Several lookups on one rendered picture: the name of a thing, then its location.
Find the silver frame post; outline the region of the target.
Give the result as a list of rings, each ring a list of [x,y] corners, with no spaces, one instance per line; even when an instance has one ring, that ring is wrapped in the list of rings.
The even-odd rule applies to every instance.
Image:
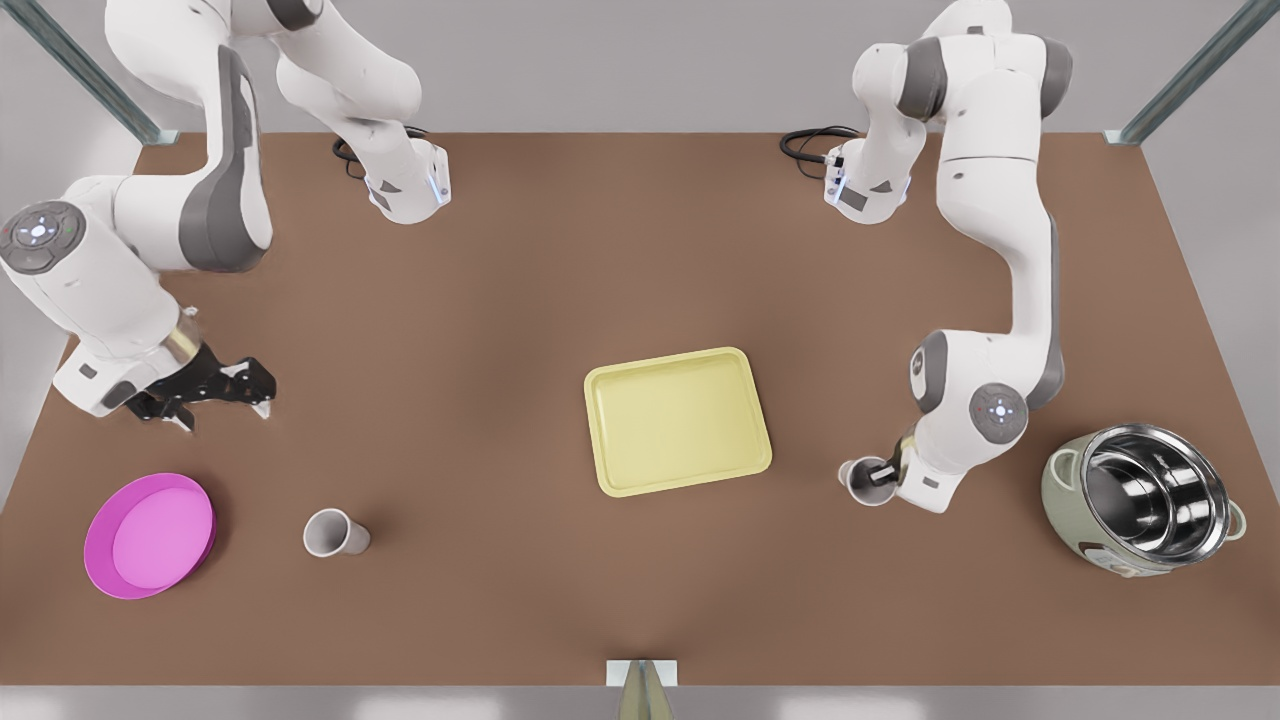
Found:
[[[620,688],[616,720],[675,720],[667,689],[678,684],[676,660],[608,660],[605,685]]]
[[[1178,73],[1121,128],[1107,129],[1112,146],[1138,147],[1275,15],[1280,0],[1245,0]]]
[[[163,129],[65,32],[38,0],[0,0],[5,12],[49,56],[67,70],[111,117],[145,146],[173,145],[180,136]]]

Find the yellow rectangular tray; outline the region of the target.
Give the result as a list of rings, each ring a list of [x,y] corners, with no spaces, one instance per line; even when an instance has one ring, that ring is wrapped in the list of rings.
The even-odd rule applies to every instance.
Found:
[[[596,482],[613,498],[755,475],[772,464],[740,348],[599,366],[582,388]]]

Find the white IKEA cup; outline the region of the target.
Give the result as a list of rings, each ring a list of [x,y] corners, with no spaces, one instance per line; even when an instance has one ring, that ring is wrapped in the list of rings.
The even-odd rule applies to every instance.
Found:
[[[370,546],[370,533],[340,509],[321,509],[305,524],[305,550],[317,559],[364,553]]]
[[[861,477],[863,459],[844,462],[838,469],[838,483],[851,497],[864,506],[876,507],[887,503],[896,496],[899,483],[884,487],[864,486]]]

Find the green pot with steel inside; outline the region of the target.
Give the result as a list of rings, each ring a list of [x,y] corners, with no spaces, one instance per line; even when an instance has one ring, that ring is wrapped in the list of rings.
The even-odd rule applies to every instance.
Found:
[[[1041,497],[1078,557],[1124,578],[1157,577],[1213,556],[1247,519],[1211,461],[1151,424],[1108,427],[1056,450]]]

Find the pink round plate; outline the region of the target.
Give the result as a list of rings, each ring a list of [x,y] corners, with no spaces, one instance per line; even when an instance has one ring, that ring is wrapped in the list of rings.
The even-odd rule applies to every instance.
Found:
[[[118,489],[90,523],[84,570],[113,598],[147,598],[195,571],[216,530],[212,502],[200,483],[177,473],[141,477]]]

